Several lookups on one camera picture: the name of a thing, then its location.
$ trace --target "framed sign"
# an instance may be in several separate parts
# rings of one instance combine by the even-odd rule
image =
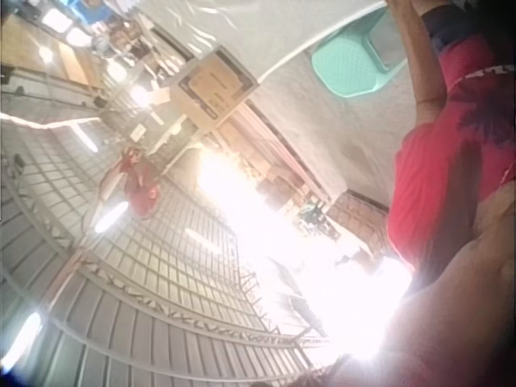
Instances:
[[[223,47],[180,72],[170,99],[198,127],[216,128],[258,87],[256,79]]]

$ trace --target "ceiling light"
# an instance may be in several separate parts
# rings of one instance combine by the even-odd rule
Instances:
[[[129,208],[129,202],[121,202],[117,204],[113,210],[105,214],[104,217],[98,221],[95,226],[95,232],[100,234],[113,226],[117,219],[126,212],[127,208]]]
[[[90,137],[86,135],[86,133],[79,127],[79,125],[73,123],[72,125],[70,125],[70,127],[72,128],[73,133],[75,133],[77,137],[81,139],[81,141],[84,143],[86,147],[88,147],[90,151],[92,151],[93,153],[98,152],[97,145],[95,145],[95,143],[91,140]]]
[[[2,373],[8,373],[31,346],[41,330],[41,317],[36,312],[25,321],[7,354],[0,360]]]
[[[126,79],[127,70],[118,62],[111,61],[107,65],[107,72],[117,82],[121,82]]]
[[[41,20],[41,23],[43,23],[45,26],[50,27],[52,30],[62,34],[70,28],[73,21],[69,19],[65,14],[59,12],[57,9],[52,8],[49,12],[45,14],[43,19]]]
[[[66,41],[75,47],[89,47],[91,45],[91,39],[90,35],[77,27],[72,28],[66,35]]]
[[[151,104],[151,96],[143,86],[136,85],[133,87],[131,97],[141,107],[147,107]]]
[[[213,252],[214,254],[217,254],[217,255],[220,255],[222,254],[222,249],[219,247],[219,246],[216,246],[214,245],[213,243],[211,243],[208,239],[206,239],[205,237],[203,237],[202,235],[199,235],[197,232],[193,231],[193,230],[190,230],[189,228],[187,228],[185,230],[186,234],[196,240],[197,242],[199,242],[202,246],[204,246],[205,248],[207,248],[208,250],[210,250],[211,252]]]
[[[51,63],[54,57],[54,54],[47,47],[40,47],[39,54],[44,63]]]

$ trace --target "plastic chair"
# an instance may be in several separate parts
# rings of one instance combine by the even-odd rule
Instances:
[[[401,38],[386,8],[330,36],[311,59],[322,83],[345,98],[380,89],[406,64]]]

